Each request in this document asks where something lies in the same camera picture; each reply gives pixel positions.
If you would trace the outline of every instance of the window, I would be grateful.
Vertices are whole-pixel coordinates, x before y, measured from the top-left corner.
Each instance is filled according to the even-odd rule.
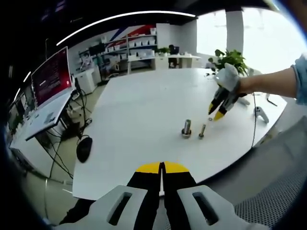
[[[197,53],[215,55],[216,49],[226,50],[226,45],[225,10],[199,16],[197,20]]]
[[[286,69],[307,51],[296,25],[282,14],[257,8],[243,8],[246,64],[262,73]]]

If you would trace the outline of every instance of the red screen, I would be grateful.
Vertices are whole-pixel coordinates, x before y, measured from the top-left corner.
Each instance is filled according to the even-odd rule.
[[[32,74],[32,84],[37,106],[71,87],[67,62],[67,48],[50,57]]]

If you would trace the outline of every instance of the blue sleeve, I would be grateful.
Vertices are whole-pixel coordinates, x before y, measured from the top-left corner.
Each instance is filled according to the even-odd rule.
[[[296,75],[296,103],[307,105],[307,53],[292,65]]]

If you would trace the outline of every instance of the ceiling light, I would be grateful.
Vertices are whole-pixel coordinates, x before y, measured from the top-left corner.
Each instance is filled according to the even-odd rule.
[[[19,91],[20,91],[20,88],[18,89],[18,91],[17,91],[17,93],[16,93],[16,96],[15,96],[15,98],[14,98],[14,101],[16,100]]]
[[[57,46],[60,45],[62,42],[64,42],[65,40],[67,40],[68,38],[74,36],[75,34],[79,33],[80,31],[86,29],[86,28],[89,28],[91,27],[92,25],[96,25],[98,23],[102,23],[102,22],[105,22],[105,21],[108,21],[108,20],[111,20],[111,19],[114,19],[114,18],[119,18],[119,17],[124,17],[124,16],[129,16],[129,15],[135,15],[135,14],[142,14],[142,13],[169,13],[169,14],[177,14],[177,15],[183,15],[183,16],[188,16],[188,17],[196,17],[196,15],[194,14],[190,14],[190,13],[181,13],[181,12],[175,12],[175,11],[138,11],[138,12],[131,12],[131,13],[122,13],[122,14],[119,14],[119,15],[115,15],[115,16],[112,16],[112,17],[108,17],[108,18],[105,18],[105,19],[101,19],[97,22],[94,22],[94,23],[91,23],[75,32],[73,32],[72,34],[68,35],[67,37],[65,37],[64,39],[62,39],[61,41],[59,41],[57,43]]]
[[[27,76],[24,78],[24,82],[27,80],[27,78],[30,76],[30,74],[31,74],[31,71],[28,72]]]

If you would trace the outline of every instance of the ceiling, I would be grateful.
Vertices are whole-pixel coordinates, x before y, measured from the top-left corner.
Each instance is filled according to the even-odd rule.
[[[165,10],[202,15],[219,9],[239,10],[240,6],[267,8],[261,0],[232,0],[229,3],[207,0],[10,0],[2,15],[5,50],[5,73],[13,65],[12,95],[30,70],[34,70],[45,59],[59,49],[56,43],[72,32],[103,18],[127,12]],[[170,23],[184,24],[190,17],[171,14],[143,14],[113,19],[92,26],[65,41],[63,46],[75,45],[96,34],[123,26]]]

